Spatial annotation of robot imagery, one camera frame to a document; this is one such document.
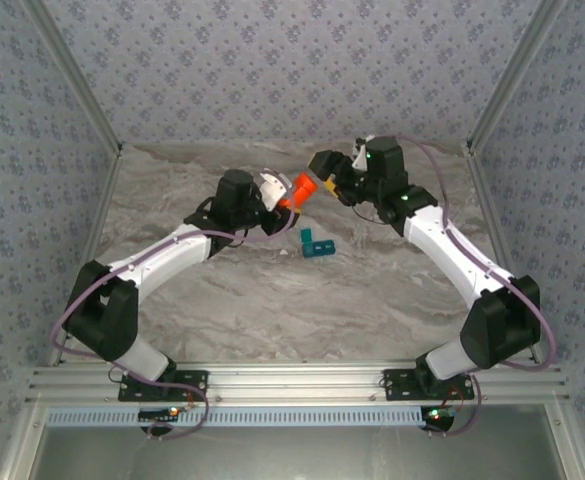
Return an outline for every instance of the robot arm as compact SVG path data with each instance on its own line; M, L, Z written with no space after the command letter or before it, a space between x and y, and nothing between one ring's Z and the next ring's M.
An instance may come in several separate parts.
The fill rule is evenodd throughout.
M352 158L319 152L309 168L344 205L371 202L384 223L436 263L468 306L460 335L416 361L414 373L425 393L458 374L490 368L539 341L540 326L532 313L456 248L443 228L443 209L436 199L409 183L403 151L394 137L357 139ZM447 228L490 270L510 279L539 305L539 289L531 278L513 278L456 227L448 224Z
M151 381L170 382L176 366L138 333L138 306L161 284L216 255L232 242L231 238L205 232L247 233L251 228L261 227L272 235L290 222L290 216L294 225L299 211L289 209L289 200L283 198L286 191L294 190L295 207L300 207L316 185L305 175L295 181L295 187L284 175L261 176L264 183L257 187L249 173L228 170L220 179L215 196L204 201L165 238L110 265L97 261L84 265L69 304L105 275L123 269L90 295L63 328L103 360L116 362Z

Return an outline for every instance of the wall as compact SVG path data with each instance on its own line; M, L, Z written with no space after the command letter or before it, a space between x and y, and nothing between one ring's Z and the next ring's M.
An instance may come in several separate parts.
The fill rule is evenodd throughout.
M517 267L542 285L585 426L585 0L568 3L481 153Z
M537 0L47 0L123 141L465 137Z
M0 1L0 457L110 159L18 1Z

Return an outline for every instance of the white curved arm segment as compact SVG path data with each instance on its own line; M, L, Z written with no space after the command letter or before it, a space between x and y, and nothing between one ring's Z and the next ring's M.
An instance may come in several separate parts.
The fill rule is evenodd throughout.
M197 235L185 240L176 241L176 238L184 233L199 230L194 225L181 225L167 237L159 240L145 250L135 253L130 257L110 264L112 270L127 265L146 252L165 242L172 242L172 245L160 253L153 255L141 265L129 269L119 275L123 280L132 280L139 290L139 304L143 302L151 292L160 285L181 273L186 268L205 261L210 255L211 240L204 235Z
M448 228L461 244L485 265L503 278L512 274L496 265L476 248L465 235L452 223ZM428 206L416 211L413 217L405 220L403 235L412 244L419 247L445 273L459 291L468 308L472 308L474 300L481 296L483 290L494 292L503 285L487 276L475 266L450 241L443 230L443 209Z

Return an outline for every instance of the gray marble table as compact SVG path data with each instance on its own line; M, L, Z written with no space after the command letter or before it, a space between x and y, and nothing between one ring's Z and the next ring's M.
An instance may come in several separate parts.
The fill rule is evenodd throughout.
M162 238L207 196L227 168L270 167L295 176L325 148L347 142L200 143L125 147L99 243L111 262ZM437 148L459 228L493 257L462 156ZM440 198L436 176L404 148L411 181ZM371 216L372 208L360 207ZM305 259L300 228L333 239L334 256ZM461 328L466 307L452 284L390 227L357 218L325 189L296 228L266 244L226 249L157 289L140 309L140 331L176 360L412 358Z

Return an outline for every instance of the black mounting bracket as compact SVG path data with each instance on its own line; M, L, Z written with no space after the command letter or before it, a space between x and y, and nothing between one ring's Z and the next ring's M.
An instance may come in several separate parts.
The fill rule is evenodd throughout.
M168 379L160 379L167 383L185 384L202 390L203 393L208 389L208 378L210 373L207 370L176 370L172 372ZM137 379L125 375L121 379L119 386L119 402L187 402L188 392L180 388L154 387L147 385ZM191 400L194 402L203 401L192 395Z
M469 375L456 375L449 380L438 382L426 392L415 375L413 368L383 370L380 385L385 389L388 402L401 400L472 400L474 389Z

